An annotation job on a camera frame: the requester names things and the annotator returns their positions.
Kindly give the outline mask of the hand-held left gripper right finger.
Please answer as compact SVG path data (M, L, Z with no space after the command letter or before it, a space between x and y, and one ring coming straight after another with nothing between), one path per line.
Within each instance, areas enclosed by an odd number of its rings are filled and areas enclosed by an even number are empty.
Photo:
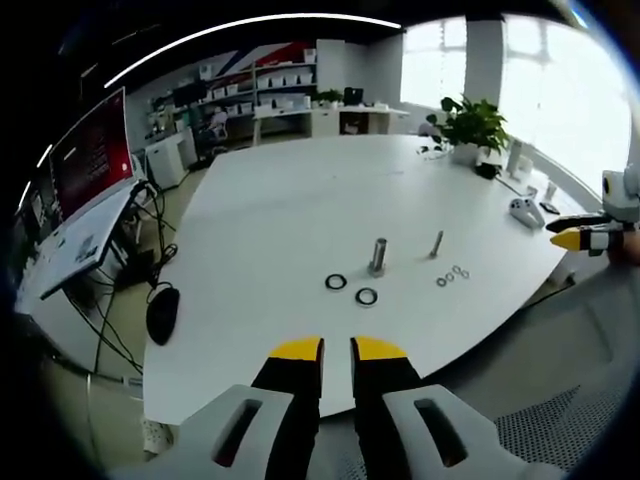
M398 346L350 339L355 427L370 479L503 479L496 427L442 386L424 386Z

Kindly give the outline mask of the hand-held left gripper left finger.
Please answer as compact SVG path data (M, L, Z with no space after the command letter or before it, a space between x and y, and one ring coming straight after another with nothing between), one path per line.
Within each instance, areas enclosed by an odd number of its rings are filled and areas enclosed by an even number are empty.
M304 479L319 427L324 340L276 347L249 386L234 385L181 426L171 479Z

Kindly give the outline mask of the person's right hand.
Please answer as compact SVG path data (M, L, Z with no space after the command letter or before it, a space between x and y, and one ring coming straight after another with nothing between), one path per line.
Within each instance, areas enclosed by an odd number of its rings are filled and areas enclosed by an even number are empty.
M640 265L640 236L638 231L625 232L620 244L607 250L611 264Z

